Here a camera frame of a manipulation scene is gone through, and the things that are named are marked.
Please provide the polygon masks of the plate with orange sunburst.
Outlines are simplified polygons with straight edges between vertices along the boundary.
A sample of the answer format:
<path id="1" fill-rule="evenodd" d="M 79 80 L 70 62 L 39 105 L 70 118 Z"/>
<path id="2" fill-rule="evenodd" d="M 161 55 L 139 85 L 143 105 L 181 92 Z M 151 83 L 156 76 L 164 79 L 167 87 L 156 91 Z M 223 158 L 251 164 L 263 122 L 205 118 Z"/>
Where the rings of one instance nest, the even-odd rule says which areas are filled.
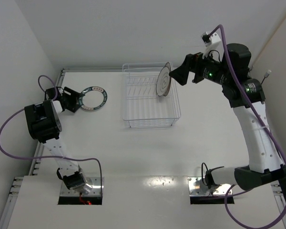
<path id="1" fill-rule="evenodd" d="M 169 73 L 171 72 L 171 70 L 172 70 L 172 65 L 171 65 L 171 63 L 170 62 L 167 62 L 166 64 L 165 64 L 165 67 L 167 67 L 168 69 L 169 69 Z M 167 86 L 167 88 L 166 88 L 166 91 L 165 91 L 165 93 L 163 94 L 164 95 L 164 97 L 166 97 L 168 94 L 169 94 L 169 91 L 170 91 L 170 87 L 171 87 L 171 77 L 170 76 L 168 76 L 168 86 Z"/>

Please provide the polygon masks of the white plate with dark rim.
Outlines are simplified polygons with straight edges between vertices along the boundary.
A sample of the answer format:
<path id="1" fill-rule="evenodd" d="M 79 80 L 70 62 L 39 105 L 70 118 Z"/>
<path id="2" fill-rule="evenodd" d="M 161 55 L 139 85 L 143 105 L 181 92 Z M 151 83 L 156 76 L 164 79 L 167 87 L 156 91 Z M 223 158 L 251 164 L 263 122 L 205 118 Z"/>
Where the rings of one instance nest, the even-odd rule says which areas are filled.
<path id="1" fill-rule="evenodd" d="M 156 83 L 156 93 L 158 96 L 163 96 L 163 94 L 165 93 L 169 81 L 168 76 L 169 69 L 167 67 L 161 69 Z"/>

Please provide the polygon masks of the plate with green lettering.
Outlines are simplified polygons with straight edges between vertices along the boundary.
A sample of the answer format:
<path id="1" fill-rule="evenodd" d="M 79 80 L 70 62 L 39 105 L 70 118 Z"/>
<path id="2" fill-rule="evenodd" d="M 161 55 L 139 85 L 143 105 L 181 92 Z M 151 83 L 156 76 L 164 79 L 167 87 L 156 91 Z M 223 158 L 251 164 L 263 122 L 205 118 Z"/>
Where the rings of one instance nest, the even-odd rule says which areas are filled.
<path id="1" fill-rule="evenodd" d="M 96 107 L 88 107 L 84 104 L 84 101 L 83 101 L 84 96 L 87 93 L 92 92 L 92 91 L 100 92 L 103 96 L 102 102 Z M 81 96 L 78 99 L 78 105 L 80 106 L 81 109 L 83 109 L 85 111 L 97 111 L 97 110 L 101 109 L 106 104 L 107 99 L 108 99 L 107 92 L 103 88 L 98 87 L 98 86 L 91 86 L 91 87 L 85 88 L 81 92 Z"/>

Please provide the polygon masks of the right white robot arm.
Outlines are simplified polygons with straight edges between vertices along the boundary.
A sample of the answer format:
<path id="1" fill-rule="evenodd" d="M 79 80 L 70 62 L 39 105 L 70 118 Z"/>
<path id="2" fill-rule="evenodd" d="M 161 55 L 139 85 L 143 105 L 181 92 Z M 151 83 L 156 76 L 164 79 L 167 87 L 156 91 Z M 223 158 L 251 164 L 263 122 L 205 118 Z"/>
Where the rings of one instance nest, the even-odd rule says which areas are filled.
<path id="1" fill-rule="evenodd" d="M 286 178 L 286 165 L 266 133 L 269 130 L 266 98 L 261 83 L 248 75 L 251 59 L 249 48 L 243 44 L 231 43 L 227 45 L 227 50 L 236 77 L 257 114 L 253 113 L 241 95 L 229 71 L 226 57 L 219 62 L 210 55 L 205 57 L 201 52 L 188 54 L 181 66 L 169 75 L 180 85 L 185 85 L 189 73 L 193 72 L 193 83 L 207 79 L 222 86 L 222 93 L 228 99 L 243 131 L 249 164 L 244 167 L 209 169 L 204 181 L 208 188 L 230 184 L 238 185 L 242 190 L 250 190 Z"/>

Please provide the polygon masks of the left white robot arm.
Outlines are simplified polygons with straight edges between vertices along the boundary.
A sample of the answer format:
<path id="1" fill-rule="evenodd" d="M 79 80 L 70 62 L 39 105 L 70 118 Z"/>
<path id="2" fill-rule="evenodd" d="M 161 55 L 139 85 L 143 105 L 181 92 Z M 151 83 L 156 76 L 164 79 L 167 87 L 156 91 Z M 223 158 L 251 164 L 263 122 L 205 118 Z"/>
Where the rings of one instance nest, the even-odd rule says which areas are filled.
<path id="1" fill-rule="evenodd" d="M 66 109 L 76 112 L 79 108 L 79 99 L 82 93 L 64 87 L 63 93 L 54 100 L 48 99 L 39 104 L 24 107 L 27 127 L 30 136 L 43 144 L 58 165 L 57 176 L 63 181 L 67 189 L 81 194 L 92 191 L 92 182 L 89 180 L 78 162 L 72 161 L 64 145 L 60 132 L 62 125 L 59 114 Z"/>

